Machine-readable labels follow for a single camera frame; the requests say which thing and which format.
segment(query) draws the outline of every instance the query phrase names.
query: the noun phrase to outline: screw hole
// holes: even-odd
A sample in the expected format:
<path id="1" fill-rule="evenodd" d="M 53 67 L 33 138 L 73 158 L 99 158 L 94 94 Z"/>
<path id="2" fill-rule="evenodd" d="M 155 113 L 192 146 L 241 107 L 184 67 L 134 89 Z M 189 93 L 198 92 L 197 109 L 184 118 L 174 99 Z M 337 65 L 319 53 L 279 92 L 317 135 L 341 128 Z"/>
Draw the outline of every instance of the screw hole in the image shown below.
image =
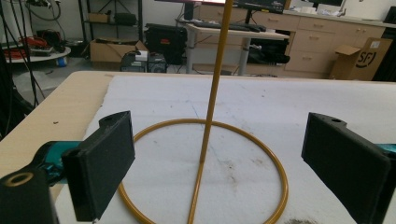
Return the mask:
<path id="1" fill-rule="evenodd" d="M 12 177 L 10 177 L 5 185 L 7 187 L 17 187 L 19 185 L 23 185 L 25 183 L 27 183 L 29 180 L 31 180 L 33 178 L 33 174 L 32 173 L 20 173 L 17 175 L 14 175 Z"/>

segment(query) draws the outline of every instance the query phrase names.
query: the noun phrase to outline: white fabric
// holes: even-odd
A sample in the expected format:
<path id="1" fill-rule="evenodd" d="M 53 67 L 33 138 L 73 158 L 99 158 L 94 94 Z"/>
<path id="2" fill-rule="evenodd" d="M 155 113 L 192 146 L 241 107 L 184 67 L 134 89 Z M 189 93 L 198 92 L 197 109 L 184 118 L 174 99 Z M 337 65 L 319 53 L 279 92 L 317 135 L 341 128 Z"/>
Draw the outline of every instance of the white fabric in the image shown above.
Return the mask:
<path id="1" fill-rule="evenodd" d="M 87 136 L 100 118 L 124 110 L 132 112 L 134 133 L 169 119 L 205 119 L 210 86 L 210 77 L 114 77 Z M 301 158 L 308 112 L 341 119 L 374 143 L 396 143 L 395 100 L 396 85 L 391 84 L 223 78 L 214 120 L 252 133 L 282 162 L 290 196 L 278 223 L 355 223 Z M 167 127 L 135 144 L 136 159 L 124 178 L 125 188 L 156 223 L 187 222 L 203 129 Z M 263 223 L 279 195 L 270 159 L 242 136 L 214 127 L 194 223 Z M 68 188 L 56 207 L 61 223 L 76 222 Z M 394 223 L 394 203 L 389 211 L 386 223 Z M 138 222 L 116 193 L 100 223 Z"/>

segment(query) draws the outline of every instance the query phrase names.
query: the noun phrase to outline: black 3d-printed part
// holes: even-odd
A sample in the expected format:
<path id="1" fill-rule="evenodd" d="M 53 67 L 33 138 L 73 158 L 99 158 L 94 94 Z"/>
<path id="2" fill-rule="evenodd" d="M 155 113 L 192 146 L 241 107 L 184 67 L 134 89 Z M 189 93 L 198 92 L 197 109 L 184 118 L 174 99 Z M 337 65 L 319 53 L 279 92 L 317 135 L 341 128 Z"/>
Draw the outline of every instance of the black 3d-printed part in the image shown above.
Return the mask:
<path id="1" fill-rule="evenodd" d="M 24 168 L 0 179 L 0 223 L 59 223 L 43 170 Z"/>
<path id="2" fill-rule="evenodd" d="M 102 216 L 134 161 L 130 112 L 105 117 L 99 126 L 62 156 L 77 221 Z"/>
<path id="3" fill-rule="evenodd" d="M 396 156 L 347 129 L 340 119 L 310 113 L 302 157 L 358 223 L 382 223 L 396 186 Z"/>

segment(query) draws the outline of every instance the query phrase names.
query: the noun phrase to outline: gold rod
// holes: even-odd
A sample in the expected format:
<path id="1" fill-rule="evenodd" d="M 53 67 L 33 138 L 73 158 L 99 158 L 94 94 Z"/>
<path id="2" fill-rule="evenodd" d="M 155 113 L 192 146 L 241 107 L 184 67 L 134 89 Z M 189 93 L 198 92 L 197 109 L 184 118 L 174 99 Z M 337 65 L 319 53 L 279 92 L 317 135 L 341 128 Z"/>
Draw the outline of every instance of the gold rod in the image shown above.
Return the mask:
<path id="1" fill-rule="evenodd" d="M 223 14 L 223 18 L 222 18 L 221 30 L 220 30 L 220 35 L 219 35 L 219 45 L 218 45 L 218 52 L 216 55 L 215 70 L 214 70 L 213 78 L 212 78 L 212 89 L 210 91 L 209 104 L 207 107 L 205 131 L 204 131 L 204 138 L 203 138 L 202 148 L 201 148 L 201 156 L 200 156 L 200 160 L 199 160 L 198 174 L 197 174 L 197 177 L 195 180 L 195 188 L 194 188 L 194 193 L 193 193 L 192 201 L 191 201 L 191 208 L 190 208 L 189 221 L 188 221 L 189 224 L 192 224 L 194 221 L 195 208 L 196 208 L 196 204 L 198 201 L 198 193 L 199 193 L 199 188 L 201 185 L 202 173 L 204 170 L 206 151 L 207 151 L 207 146 L 209 143 L 210 129 L 212 127 L 213 113 L 214 113 L 215 104 L 216 104 L 216 96 L 218 94 L 218 86 L 219 86 L 220 71 L 221 71 L 221 66 L 222 66 L 222 58 L 224 55 L 225 44 L 227 42 L 228 26 L 230 24 L 230 17 L 231 17 L 232 9 L 233 9 L 233 0 L 227 0 L 224 5 L 224 14 Z"/>

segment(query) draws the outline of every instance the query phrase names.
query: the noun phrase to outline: teal clamp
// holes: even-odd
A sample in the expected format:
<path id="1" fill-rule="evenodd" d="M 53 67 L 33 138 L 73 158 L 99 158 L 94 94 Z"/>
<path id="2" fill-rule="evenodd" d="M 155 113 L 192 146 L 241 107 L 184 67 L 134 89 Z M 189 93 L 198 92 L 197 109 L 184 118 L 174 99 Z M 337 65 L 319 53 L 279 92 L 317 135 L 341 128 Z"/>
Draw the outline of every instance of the teal clamp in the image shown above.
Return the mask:
<path id="1" fill-rule="evenodd" d="M 396 144 L 376 144 L 376 145 L 388 152 L 396 153 Z"/>
<path id="2" fill-rule="evenodd" d="M 49 186 L 65 180 L 62 155 L 76 148 L 80 141 L 52 141 L 44 144 L 35 154 L 33 160 L 24 168 L 38 168 L 46 172 Z"/>

